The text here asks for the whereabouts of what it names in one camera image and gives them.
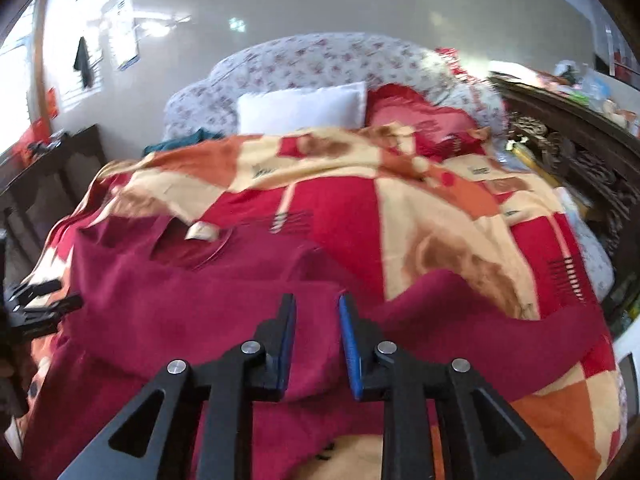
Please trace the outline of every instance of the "headboard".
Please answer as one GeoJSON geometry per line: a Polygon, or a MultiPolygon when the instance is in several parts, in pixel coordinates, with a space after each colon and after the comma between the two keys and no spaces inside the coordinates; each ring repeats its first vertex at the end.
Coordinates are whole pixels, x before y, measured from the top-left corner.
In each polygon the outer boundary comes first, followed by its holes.
{"type": "Polygon", "coordinates": [[[206,79],[176,94],[164,109],[164,140],[199,128],[237,131],[236,101],[247,92],[321,88],[366,81],[411,86],[433,104],[462,108],[481,126],[506,126],[500,95],[488,83],[461,83],[433,50],[364,32],[305,34],[261,43],[220,61],[206,79]]]}

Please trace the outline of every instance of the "checkered blanket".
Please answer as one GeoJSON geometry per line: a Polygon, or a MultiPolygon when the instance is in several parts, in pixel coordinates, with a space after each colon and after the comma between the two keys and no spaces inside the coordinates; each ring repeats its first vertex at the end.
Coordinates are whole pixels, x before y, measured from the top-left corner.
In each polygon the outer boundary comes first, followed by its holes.
{"type": "MultiPolygon", "coordinates": [[[[30,279],[61,278],[66,286],[79,228],[110,215],[169,213],[187,224],[254,221],[300,232],[381,300],[447,268],[521,319],[596,301],[562,206],[542,179],[502,168],[482,130],[453,136],[444,155],[430,150],[412,128],[392,124],[231,136],[112,162],[52,229],[30,279]]],[[[43,379],[55,359],[50,339],[34,342],[33,355],[43,379]]],[[[618,379],[603,334],[563,377],[513,403],[576,479],[597,478],[618,449],[618,379]]],[[[303,466],[301,478],[375,473],[380,437],[347,436],[331,453],[336,460],[303,466]]]]}

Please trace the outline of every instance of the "silver bolt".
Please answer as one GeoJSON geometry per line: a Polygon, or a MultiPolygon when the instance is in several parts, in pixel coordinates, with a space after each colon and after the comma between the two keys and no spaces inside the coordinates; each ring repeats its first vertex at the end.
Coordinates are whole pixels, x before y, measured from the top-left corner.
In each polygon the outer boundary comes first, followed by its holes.
{"type": "Polygon", "coordinates": [[[260,349],[260,343],[257,341],[245,341],[240,349],[245,354],[255,354],[260,349]]]}
{"type": "Polygon", "coordinates": [[[381,341],[378,343],[378,352],[381,354],[393,354],[398,350],[398,345],[392,341],[381,341]]]}
{"type": "Polygon", "coordinates": [[[471,370],[471,364],[469,364],[469,361],[461,358],[453,359],[453,362],[451,363],[451,367],[455,371],[460,372],[461,374],[471,370]]]}
{"type": "Polygon", "coordinates": [[[170,374],[181,374],[187,369],[187,363],[182,359],[174,359],[166,366],[166,371],[170,374]]]}

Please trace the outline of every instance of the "red pillow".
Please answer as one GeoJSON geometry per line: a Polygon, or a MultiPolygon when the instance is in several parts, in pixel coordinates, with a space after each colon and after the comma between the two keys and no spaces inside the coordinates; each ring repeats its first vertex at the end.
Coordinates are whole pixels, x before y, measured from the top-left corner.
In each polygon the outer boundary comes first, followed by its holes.
{"type": "Polygon", "coordinates": [[[482,140],[467,132],[478,123],[464,110],[431,105],[407,86],[388,84],[367,95],[367,126],[398,122],[415,129],[416,154],[443,160],[464,153],[484,153],[482,140]]]}

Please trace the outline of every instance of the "white tag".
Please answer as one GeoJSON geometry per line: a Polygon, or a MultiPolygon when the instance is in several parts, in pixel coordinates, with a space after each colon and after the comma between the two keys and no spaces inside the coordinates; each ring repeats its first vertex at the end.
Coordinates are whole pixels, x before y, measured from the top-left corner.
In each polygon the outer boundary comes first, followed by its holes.
{"type": "Polygon", "coordinates": [[[212,242],[218,239],[218,235],[220,234],[220,229],[213,225],[207,224],[206,222],[196,222],[187,231],[187,235],[184,237],[185,240],[205,240],[207,242],[212,242]]]}

